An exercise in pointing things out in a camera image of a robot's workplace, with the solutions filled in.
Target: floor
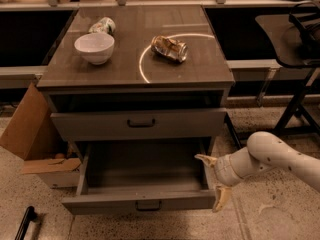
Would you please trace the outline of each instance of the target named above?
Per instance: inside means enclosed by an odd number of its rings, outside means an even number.
[[[281,104],[241,106],[231,102],[228,112],[237,131],[256,131],[275,125]],[[308,104],[320,119],[317,104]],[[0,115],[0,135],[14,109]],[[302,119],[290,125],[305,124]],[[320,159],[317,135],[283,137],[293,148]],[[216,139],[214,155],[233,153],[235,145],[226,127]],[[25,239],[320,239],[320,195],[287,171],[274,169],[251,177],[233,188],[224,210],[143,212],[73,216],[60,203],[75,189],[49,189],[35,175],[20,175],[22,161],[0,147],[0,239],[13,239],[26,208],[35,207]]]

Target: closed drawer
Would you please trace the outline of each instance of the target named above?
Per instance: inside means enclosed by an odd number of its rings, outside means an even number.
[[[215,136],[224,108],[126,111],[104,113],[53,113],[52,120],[67,141],[153,139]]]
[[[211,209],[201,139],[90,143],[77,196],[62,203],[73,214]]]

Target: white bowl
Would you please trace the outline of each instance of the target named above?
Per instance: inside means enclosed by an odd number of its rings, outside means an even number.
[[[92,33],[79,37],[74,47],[86,61],[101,65],[112,55],[114,38],[106,33]]]

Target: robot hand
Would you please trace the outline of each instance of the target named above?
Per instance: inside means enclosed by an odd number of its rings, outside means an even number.
[[[213,211],[220,211],[231,196],[231,187],[245,178],[275,167],[289,170],[320,192],[320,160],[291,148],[268,132],[252,134],[247,147],[219,158],[198,154],[197,159],[214,171],[217,186]]]

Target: open cardboard box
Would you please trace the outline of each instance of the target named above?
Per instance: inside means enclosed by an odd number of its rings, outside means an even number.
[[[37,174],[49,187],[74,187],[79,181],[79,158],[54,159],[67,152],[50,119],[42,94],[30,84],[25,96],[0,137],[0,146],[22,158],[23,174]]]

